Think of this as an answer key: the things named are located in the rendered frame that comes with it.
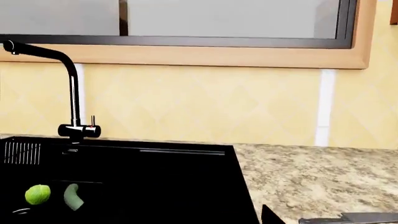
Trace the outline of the brown wall cabinet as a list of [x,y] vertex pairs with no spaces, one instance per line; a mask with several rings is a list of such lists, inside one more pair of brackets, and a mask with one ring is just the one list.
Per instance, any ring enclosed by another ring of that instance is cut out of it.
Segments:
[[398,0],[392,0],[391,18],[389,24],[391,26],[398,25]]

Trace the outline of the metal grille in sink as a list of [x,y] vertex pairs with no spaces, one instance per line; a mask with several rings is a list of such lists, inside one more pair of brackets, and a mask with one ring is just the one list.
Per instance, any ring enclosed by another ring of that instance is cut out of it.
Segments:
[[40,143],[6,141],[4,143],[4,164],[40,164]]

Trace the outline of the black kitchen faucet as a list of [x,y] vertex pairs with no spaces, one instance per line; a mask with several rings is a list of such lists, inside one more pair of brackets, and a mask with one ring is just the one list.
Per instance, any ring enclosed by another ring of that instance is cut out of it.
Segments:
[[71,124],[61,124],[58,135],[68,137],[74,143],[79,143],[84,138],[98,138],[101,127],[95,124],[95,116],[91,117],[91,124],[81,124],[78,74],[73,61],[63,52],[50,50],[29,44],[22,44],[13,40],[5,40],[3,48],[13,55],[31,55],[48,59],[55,59],[64,64],[69,76]]

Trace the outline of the dark framed window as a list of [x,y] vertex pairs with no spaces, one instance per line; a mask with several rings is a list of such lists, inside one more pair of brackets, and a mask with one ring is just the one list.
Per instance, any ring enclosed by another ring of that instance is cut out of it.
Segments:
[[359,0],[0,0],[0,43],[349,49]]

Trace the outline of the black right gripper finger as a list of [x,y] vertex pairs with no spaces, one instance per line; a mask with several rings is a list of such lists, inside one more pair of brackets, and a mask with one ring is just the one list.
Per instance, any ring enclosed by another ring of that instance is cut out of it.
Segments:
[[261,224],[286,224],[267,205],[262,205]]

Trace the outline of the round green lime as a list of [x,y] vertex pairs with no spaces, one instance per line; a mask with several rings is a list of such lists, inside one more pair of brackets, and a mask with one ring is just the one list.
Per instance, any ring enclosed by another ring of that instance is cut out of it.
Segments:
[[51,189],[48,185],[38,184],[26,190],[25,200],[30,205],[41,205],[48,201]]

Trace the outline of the black kitchen sink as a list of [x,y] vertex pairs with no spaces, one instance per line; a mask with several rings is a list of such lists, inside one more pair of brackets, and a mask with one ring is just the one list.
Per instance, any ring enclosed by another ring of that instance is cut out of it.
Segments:
[[[40,143],[40,164],[4,164],[6,141]],[[25,192],[48,185],[30,205]],[[70,209],[78,184],[84,204]],[[11,137],[0,140],[0,224],[259,224],[234,147]]]

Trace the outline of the curved pale green vegetable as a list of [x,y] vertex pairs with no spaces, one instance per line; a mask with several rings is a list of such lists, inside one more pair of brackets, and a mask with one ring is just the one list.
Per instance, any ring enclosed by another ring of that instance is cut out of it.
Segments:
[[64,191],[63,199],[66,205],[73,211],[77,211],[84,201],[77,195],[78,184],[70,184]]

